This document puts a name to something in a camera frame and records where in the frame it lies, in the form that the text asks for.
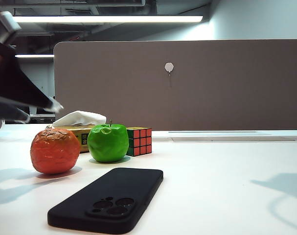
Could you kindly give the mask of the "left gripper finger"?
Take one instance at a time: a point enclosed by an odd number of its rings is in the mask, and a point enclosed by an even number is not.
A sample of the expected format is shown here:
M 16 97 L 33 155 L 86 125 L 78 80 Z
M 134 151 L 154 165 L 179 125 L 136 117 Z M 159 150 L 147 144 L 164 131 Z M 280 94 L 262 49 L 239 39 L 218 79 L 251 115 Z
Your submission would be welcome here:
M 0 120 L 28 123 L 30 115 L 15 105 L 0 99 Z
M 63 106 L 44 94 L 21 70 L 15 50 L 0 43 L 0 97 L 12 103 L 24 104 L 59 112 Z

